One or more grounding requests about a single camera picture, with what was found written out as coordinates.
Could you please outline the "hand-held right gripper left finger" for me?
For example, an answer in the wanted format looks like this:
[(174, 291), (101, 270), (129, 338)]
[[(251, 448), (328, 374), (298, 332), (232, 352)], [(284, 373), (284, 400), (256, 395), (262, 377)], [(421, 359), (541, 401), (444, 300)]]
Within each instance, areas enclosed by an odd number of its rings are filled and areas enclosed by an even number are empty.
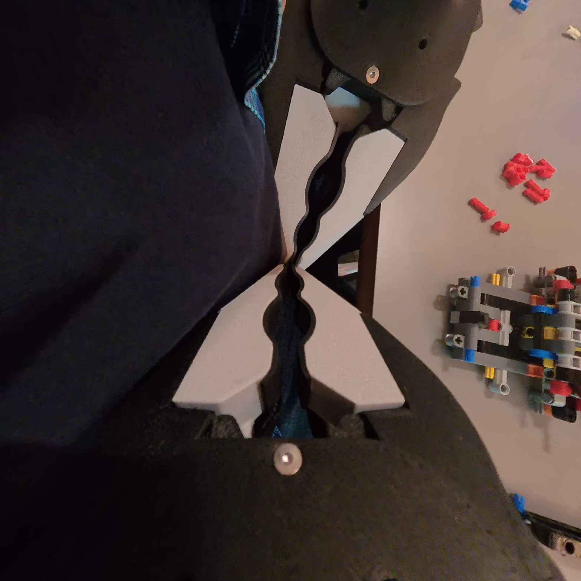
[(286, 281), (278, 265), (219, 311), (172, 398), (177, 407), (231, 416), (245, 438), (272, 432)]

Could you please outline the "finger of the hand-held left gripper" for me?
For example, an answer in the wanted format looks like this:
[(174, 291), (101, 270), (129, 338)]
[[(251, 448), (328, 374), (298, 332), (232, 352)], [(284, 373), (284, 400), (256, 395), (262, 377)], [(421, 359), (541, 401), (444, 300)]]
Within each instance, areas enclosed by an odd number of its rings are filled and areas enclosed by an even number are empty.
[(329, 154), (335, 133), (336, 124), (323, 96), (295, 85), (275, 168), (284, 261), (294, 254), (294, 235), (307, 213), (309, 179)]
[(346, 156), (337, 199), (318, 221), (314, 240), (297, 265), (312, 265), (363, 218), (374, 194), (403, 148), (404, 141), (389, 129), (361, 133)]

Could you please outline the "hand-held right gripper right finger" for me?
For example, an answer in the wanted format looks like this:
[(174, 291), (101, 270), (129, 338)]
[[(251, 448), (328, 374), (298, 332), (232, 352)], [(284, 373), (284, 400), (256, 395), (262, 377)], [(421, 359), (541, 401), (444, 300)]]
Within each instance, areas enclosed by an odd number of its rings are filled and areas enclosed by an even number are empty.
[(295, 273), (311, 317), (303, 346), (309, 409), (337, 425), (347, 415), (401, 408), (404, 395), (362, 313), (306, 270)]

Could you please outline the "pile of red lego pins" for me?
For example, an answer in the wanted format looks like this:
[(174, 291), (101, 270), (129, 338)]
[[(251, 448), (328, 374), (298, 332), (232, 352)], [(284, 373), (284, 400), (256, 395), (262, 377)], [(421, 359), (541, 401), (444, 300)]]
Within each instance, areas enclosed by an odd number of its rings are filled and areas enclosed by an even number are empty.
[(518, 152), (505, 163), (501, 176), (511, 188), (522, 185), (524, 197), (538, 205), (548, 201), (551, 196), (551, 189), (541, 185), (539, 180), (547, 181), (555, 173), (556, 168), (546, 159), (535, 162), (528, 154)]

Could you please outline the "multicoloured lego assembly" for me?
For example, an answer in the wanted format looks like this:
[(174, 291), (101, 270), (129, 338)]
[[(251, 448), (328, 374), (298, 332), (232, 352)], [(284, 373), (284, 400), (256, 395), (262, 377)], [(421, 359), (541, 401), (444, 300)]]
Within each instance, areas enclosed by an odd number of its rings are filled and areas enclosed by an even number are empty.
[(482, 368), (487, 388), (510, 393), (509, 374), (533, 381), (528, 406), (574, 424), (580, 418), (580, 274), (542, 267), (524, 290), (516, 270), (448, 286), (444, 343), (450, 357)]

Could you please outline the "person's blue jeans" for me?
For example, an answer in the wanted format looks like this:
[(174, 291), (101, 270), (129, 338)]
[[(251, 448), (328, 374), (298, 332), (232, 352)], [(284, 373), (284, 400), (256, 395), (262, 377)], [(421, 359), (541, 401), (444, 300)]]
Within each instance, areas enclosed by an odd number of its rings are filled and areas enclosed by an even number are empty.
[(309, 415), (300, 400), (303, 379), (299, 348), (303, 334), (296, 322), (296, 303), (292, 296), (282, 298), (282, 319), (275, 333), (281, 364), (281, 403), (272, 438), (311, 439)]

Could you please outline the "blue plaid shirt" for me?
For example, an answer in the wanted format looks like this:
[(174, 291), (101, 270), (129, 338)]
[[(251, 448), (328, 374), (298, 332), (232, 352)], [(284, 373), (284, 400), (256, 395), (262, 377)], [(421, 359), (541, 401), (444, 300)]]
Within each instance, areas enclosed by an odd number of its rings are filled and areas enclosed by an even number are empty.
[(259, 87), (277, 58), (285, 1), (236, 1), (238, 9), (229, 42), (234, 90), (265, 129)]

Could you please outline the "black lego frame blue pins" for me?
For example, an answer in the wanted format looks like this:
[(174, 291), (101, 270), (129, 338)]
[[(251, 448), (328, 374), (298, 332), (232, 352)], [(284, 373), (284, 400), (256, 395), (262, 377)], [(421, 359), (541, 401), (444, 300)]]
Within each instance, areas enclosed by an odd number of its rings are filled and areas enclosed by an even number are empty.
[(528, 511), (525, 498), (517, 493), (510, 493), (510, 498), (523, 523), (542, 545), (580, 560), (580, 528)]

